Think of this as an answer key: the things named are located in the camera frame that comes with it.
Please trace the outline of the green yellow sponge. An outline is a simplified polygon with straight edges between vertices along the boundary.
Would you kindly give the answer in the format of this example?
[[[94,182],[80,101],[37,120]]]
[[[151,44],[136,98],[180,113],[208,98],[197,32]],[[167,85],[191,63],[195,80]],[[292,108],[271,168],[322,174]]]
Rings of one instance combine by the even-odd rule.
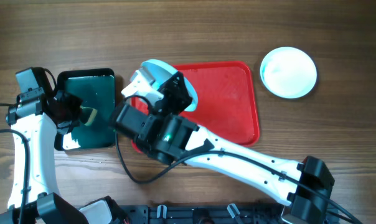
[[[98,110],[91,107],[81,106],[80,122],[85,126],[91,126],[97,116]]]

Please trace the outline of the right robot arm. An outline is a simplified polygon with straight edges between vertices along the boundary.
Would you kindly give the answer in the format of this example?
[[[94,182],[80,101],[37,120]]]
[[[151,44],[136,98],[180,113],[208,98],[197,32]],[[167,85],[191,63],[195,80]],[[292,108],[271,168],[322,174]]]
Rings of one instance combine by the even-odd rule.
[[[312,156],[302,162],[267,156],[184,118],[197,94],[181,72],[156,77],[137,71],[122,93],[110,126],[149,158],[169,169],[187,164],[214,170],[261,190],[284,207],[286,223],[326,220],[334,178],[325,163]],[[130,98],[143,100],[147,112],[130,105]]]

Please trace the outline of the white plate top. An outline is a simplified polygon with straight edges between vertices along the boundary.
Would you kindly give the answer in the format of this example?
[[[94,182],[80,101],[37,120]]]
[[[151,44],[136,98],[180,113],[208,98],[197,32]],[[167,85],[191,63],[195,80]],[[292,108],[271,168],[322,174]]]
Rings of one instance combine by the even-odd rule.
[[[259,76],[269,92],[291,100],[302,98],[313,90],[317,83],[317,68],[304,51],[279,47],[264,56]]]

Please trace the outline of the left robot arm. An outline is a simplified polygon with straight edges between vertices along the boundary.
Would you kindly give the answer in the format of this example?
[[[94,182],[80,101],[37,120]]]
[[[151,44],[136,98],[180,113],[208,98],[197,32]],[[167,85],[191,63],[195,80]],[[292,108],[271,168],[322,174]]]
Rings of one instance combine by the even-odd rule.
[[[127,213],[109,196],[77,209],[59,195],[54,145],[58,134],[79,124],[80,98],[64,91],[28,89],[8,109],[15,146],[14,182],[0,223],[128,223]]]

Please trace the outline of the white plate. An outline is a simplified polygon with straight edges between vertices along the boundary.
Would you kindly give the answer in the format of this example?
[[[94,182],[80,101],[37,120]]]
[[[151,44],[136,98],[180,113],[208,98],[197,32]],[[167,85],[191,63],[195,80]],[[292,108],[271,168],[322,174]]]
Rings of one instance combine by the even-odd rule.
[[[149,59],[144,61],[141,64],[141,68],[145,69],[145,71],[152,76],[153,81],[150,81],[150,84],[157,91],[159,91],[159,88],[163,83],[178,72],[178,70],[172,65],[158,59]],[[184,78],[184,83],[188,94],[192,97],[192,103],[185,110],[188,112],[193,112],[197,108],[199,99],[194,87],[187,78]]]
[[[269,92],[291,100],[302,98],[313,90],[317,83],[317,68],[304,51],[279,47],[264,56],[259,76]]]

